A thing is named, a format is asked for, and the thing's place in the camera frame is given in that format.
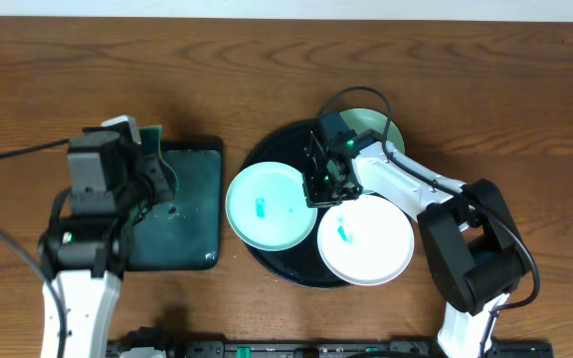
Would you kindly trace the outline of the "mint green plate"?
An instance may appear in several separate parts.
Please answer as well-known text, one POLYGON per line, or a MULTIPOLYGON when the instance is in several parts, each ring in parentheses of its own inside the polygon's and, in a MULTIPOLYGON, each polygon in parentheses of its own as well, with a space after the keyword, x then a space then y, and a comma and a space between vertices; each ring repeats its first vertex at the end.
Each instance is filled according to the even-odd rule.
POLYGON ((312 231, 317 210, 306 204, 302 174, 274 161, 243 169, 225 202, 232 230, 247 245, 276 252, 295 247, 312 231))
MULTIPOLYGON (((349 127, 349 129, 354 132, 354 136, 346 141, 347 147, 353 147, 354 138, 358 134, 361 134, 369 129, 373 129, 382 134, 384 132, 384 126, 387 122, 387 117, 385 114, 368 108, 348 109, 342 111, 340 116, 349 127)), ((405 143, 402 134, 394 123, 392 123, 389 127, 387 138, 400 152, 405 152, 405 143)))

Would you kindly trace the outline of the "mint green plate back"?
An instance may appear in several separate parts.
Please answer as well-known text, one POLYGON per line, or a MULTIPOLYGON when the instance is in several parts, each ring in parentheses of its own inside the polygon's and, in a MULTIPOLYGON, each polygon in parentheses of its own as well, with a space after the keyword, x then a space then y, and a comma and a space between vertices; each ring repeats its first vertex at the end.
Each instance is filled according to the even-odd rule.
MULTIPOLYGON (((382 134, 384 132, 384 126, 387 122, 387 117, 385 114, 368 108, 348 109, 342 111, 340 116, 349 127, 349 129, 354 132, 354 136, 346 141, 347 147, 353 147, 354 138, 358 134, 361 134, 369 129, 373 129, 382 134)), ((402 134, 394 123, 392 123, 389 127, 387 138, 400 152, 405 152, 405 143, 402 134)))

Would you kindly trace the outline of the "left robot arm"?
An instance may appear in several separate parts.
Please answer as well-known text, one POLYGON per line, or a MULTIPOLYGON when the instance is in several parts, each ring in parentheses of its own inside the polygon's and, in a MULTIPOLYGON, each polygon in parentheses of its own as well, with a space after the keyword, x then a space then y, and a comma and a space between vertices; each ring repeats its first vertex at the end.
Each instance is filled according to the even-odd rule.
POLYGON ((134 228, 174 197, 176 178, 157 144, 76 144, 71 186, 54 200, 39 243, 44 357, 102 357, 134 228))

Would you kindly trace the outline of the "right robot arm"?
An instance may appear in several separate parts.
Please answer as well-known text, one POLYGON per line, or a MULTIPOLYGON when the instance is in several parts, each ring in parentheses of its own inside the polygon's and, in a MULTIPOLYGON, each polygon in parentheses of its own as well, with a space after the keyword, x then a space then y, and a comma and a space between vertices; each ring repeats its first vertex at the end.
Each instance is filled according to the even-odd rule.
POLYGON ((538 268, 492 182, 437 174, 373 130, 313 130, 304 154, 308 206, 337 206, 371 190, 417 222, 447 303, 437 338, 445 356, 485 356, 498 315, 537 297, 538 268))

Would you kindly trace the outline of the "green scrubbing sponge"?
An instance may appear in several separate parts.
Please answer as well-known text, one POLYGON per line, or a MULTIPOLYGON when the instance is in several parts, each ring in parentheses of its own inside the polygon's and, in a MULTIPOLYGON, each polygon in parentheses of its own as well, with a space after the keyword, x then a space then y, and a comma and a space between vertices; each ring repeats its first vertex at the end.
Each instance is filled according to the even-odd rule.
POLYGON ((144 156, 154 158, 162 170, 170 189, 175 192, 178 189, 178 177, 171 166, 163 159, 161 150, 162 126, 152 125, 139 128, 141 139, 141 152, 144 156))

